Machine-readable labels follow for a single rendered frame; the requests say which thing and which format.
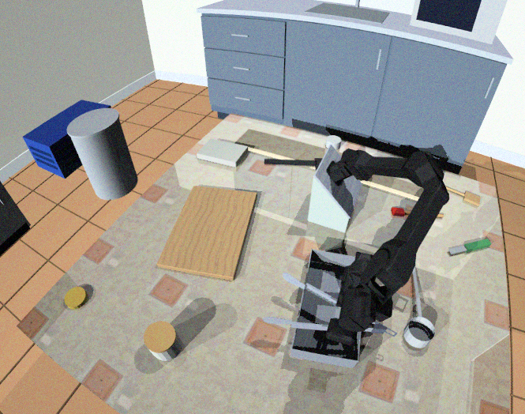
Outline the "white short cylinder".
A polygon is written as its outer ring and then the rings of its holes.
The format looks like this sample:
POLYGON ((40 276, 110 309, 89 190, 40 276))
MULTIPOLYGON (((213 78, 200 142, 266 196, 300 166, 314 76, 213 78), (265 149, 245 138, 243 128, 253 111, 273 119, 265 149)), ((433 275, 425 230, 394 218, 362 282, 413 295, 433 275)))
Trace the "white short cylinder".
POLYGON ((335 150, 339 149, 340 146, 341 146, 341 139, 340 137, 336 136, 336 135, 330 135, 327 137, 327 141, 326 141, 326 147, 328 148, 330 146, 330 144, 332 144, 333 148, 335 150))

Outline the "grey saucepan with long handle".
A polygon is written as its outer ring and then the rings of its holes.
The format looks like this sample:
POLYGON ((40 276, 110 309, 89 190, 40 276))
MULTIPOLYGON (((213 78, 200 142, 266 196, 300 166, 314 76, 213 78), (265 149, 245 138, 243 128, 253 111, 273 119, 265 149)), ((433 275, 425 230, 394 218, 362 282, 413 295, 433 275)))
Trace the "grey saucepan with long handle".
POLYGON ((430 341, 435 336, 435 329, 433 323, 428 319, 422 317, 420 299, 418 294, 418 282, 415 272, 415 267, 413 269, 413 280, 414 280, 414 289, 416 295, 416 302, 418 308, 418 317, 412 318, 407 326, 404 328, 404 337, 409 345, 416 348, 424 348, 430 343, 430 341))

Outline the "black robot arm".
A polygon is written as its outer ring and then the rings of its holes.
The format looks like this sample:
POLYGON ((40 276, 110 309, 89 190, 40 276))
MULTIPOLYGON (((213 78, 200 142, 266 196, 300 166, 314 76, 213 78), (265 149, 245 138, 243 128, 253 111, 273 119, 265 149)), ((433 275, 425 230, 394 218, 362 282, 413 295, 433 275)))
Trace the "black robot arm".
POLYGON ((381 245, 374 255, 356 252, 347 270, 339 326, 362 332, 370 323, 392 316, 392 296, 410 280, 418 248, 450 197, 444 173, 430 151, 402 158, 345 149, 341 160, 332 160, 326 172, 337 186, 352 175, 361 181, 383 175, 409 179, 424 189, 396 237, 381 245), (379 286, 376 278, 384 286, 379 286))

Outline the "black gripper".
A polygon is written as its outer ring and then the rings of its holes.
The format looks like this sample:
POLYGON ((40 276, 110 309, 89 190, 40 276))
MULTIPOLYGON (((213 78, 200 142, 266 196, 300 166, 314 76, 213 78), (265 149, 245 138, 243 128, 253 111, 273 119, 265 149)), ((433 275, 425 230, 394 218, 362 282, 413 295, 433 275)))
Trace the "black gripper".
MULTIPOLYGON (((343 293, 345 292, 343 282, 347 275, 347 270, 350 267, 350 265, 345 266, 343 271, 343 276, 341 280, 341 289, 339 292, 339 298, 336 302, 336 307, 341 307, 342 305, 342 299, 343 299, 343 293)), ((326 337, 329 340, 337 341, 343 344, 348 344, 349 346, 353 345, 356 340, 357 332, 352 332, 350 330, 345 330, 344 328, 341 328, 339 326, 339 319, 337 318, 331 318, 330 322, 328 324, 328 329, 326 333, 326 337)))

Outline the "yellow round disc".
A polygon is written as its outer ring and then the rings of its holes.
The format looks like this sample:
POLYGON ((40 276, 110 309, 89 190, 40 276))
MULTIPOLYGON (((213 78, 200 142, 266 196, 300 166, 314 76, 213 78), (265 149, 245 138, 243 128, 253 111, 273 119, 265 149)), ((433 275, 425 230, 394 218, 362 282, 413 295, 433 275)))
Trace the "yellow round disc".
POLYGON ((87 297, 88 293, 82 287, 74 287, 66 293, 64 302, 68 308, 76 310, 85 304, 87 297))

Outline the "light brown wooden board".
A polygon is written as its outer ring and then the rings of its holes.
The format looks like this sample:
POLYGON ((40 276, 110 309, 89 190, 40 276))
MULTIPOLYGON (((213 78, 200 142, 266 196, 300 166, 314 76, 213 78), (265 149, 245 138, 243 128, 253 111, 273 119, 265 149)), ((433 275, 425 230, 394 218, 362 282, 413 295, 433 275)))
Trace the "light brown wooden board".
POLYGON ((157 266, 234 280, 256 200, 254 192, 193 186, 157 266))

